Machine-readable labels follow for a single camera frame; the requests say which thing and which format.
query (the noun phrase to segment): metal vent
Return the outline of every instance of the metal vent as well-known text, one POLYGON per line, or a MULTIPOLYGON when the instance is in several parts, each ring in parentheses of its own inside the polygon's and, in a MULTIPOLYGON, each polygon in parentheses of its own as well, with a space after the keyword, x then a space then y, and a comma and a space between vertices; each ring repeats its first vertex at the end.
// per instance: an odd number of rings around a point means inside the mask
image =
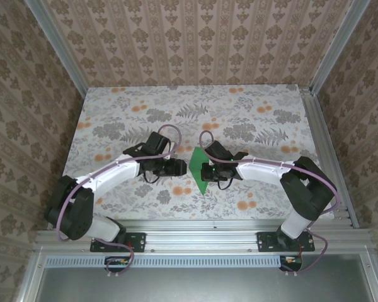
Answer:
MULTIPOLYGON (((105 257, 109 256, 48 256, 45 268, 104 267, 105 257)), ((132 267, 280 267, 280 256, 136 255, 132 267)))

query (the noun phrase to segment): aluminum frame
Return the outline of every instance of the aluminum frame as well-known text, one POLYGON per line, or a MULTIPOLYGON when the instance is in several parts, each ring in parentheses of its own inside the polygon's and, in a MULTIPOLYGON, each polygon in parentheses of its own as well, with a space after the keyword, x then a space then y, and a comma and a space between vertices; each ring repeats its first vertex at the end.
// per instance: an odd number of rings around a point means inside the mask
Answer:
POLYGON ((73 59, 66 42, 57 31, 55 23, 51 19, 50 13, 46 10, 43 1, 25 0, 25 2, 31 9, 34 17, 38 20, 45 36, 53 46, 71 80, 80 92, 80 95, 85 98, 88 90, 88 82, 85 79, 84 74, 81 72, 77 62, 73 59))
POLYGON ((312 139, 314 140, 321 168, 335 184, 343 203, 342 206, 347 209, 353 227, 358 228, 360 226, 357 221, 357 216, 347 191, 345 179, 341 172, 318 98, 316 95, 311 94, 308 87, 300 87, 300 95, 304 103, 309 128, 311 129, 312 139))
MULTIPOLYGON (((243 256, 285 255, 294 253, 259 253, 256 233, 274 231, 282 220, 229 220, 229 221, 120 221, 128 232, 146 232, 145 256, 243 256)), ((369 231, 350 227, 350 220, 317 221, 312 230, 328 240, 327 254, 358 254, 365 268, 365 275, 375 302, 378 302, 378 260, 369 231)), ((83 255, 95 257, 89 251, 90 238, 59 244, 55 231, 38 233, 36 247, 27 269, 18 302, 35 301, 45 270, 46 258, 53 255, 83 255)), ((318 255, 323 248, 315 241, 318 255)))
POLYGON ((319 90, 321 90, 326 78, 336 64, 337 59, 346 46, 348 39, 352 35, 369 3, 370 0, 358 0, 353 1, 350 5, 343 22, 341 23, 321 65, 315 73, 314 79, 310 84, 313 94, 318 94, 319 90))

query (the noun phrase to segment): floral wallpaper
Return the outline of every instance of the floral wallpaper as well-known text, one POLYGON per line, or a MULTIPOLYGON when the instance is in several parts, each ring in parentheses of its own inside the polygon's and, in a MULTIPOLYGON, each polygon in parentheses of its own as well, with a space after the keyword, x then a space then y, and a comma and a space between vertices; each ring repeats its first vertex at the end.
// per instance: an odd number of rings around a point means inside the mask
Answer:
POLYGON ((361 227, 378 252, 378 0, 372 0, 319 101, 361 227))
POLYGON ((12 301, 82 99, 23 1, 0 1, 0 302, 12 301))
MULTIPOLYGON (((166 123, 180 128, 176 156, 187 164, 202 130, 233 154, 283 161, 305 155, 319 163, 296 85, 104 87, 88 90, 64 173, 93 172, 166 123)), ((162 134, 177 142, 174 129, 162 134)), ((94 210, 124 220, 266 219, 284 218, 291 204, 282 187, 258 181, 235 180, 225 191, 210 182, 203 196, 188 169, 154 184, 130 179, 98 199, 94 210)))
POLYGON ((309 85, 352 0, 44 0, 88 87, 309 85))

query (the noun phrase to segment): table surface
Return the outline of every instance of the table surface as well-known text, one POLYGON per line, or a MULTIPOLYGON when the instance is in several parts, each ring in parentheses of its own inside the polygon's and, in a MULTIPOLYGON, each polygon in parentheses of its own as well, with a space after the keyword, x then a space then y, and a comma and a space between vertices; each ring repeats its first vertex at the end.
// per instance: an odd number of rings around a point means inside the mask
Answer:
MULTIPOLYGON (((180 128, 176 156, 187 164, 202 130, 233 154, 282 161, 305 155, 319 163, 297 85, 105 87, 88 90, 64 174, 95 171, 166 123, 180 128)), ((162 134, 178 139, 174 129, 162 134)), ((189 169, 155 184, 136 177, 94 207, 101 215, 141 220, 285 218, 290 209, 281 187, 258 181, 234 181, 226 191, 209 183, 202 196, 189 169)))

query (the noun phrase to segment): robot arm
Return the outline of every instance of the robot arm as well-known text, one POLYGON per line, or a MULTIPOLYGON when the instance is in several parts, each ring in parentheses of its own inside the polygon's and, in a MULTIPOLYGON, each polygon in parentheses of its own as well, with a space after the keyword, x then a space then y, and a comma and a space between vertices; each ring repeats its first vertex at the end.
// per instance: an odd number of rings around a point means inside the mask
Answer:
POLYGON ((163 154, 167 145, 171 147, 171 141, 168 138, 152 132, 146 143, 128 148, 113 162, 97 171, 75 179, 63 176, 54 189, 45 212, 45 219, 56 225, 60 209, 70 192, 96 172, 104 171, 83 184, 72 197, 62 218, 60 230, 71 240, 77 240, 86 235, 107 242, 123 243, 126 229, 111 218, 94 215, 94 202, 115 186, 145 174, 147 171, 159 177, 185 175, 186 163, 183 160, 170 157, 143 159, 143 157, 163 154))
MULTIPOLYGON (((283 187, 293 207, 290 215, 277 230, 277 240, 283 248, 295 244, 300 234, 318 219, 333 198, 332 191, 314 177, 288 167, 253 162, 255 157, 244 152, 232 155, 218 141, 214 141, 205 151, 217 159, 249 161, 223 164, 211 160, 208 164, 204 163, 201 171, 203 181, 254 179, 283 187)), ((300 157, 295 162, 285 164, 310 171, 332 184, 322 170, 307 157, 300 157)))

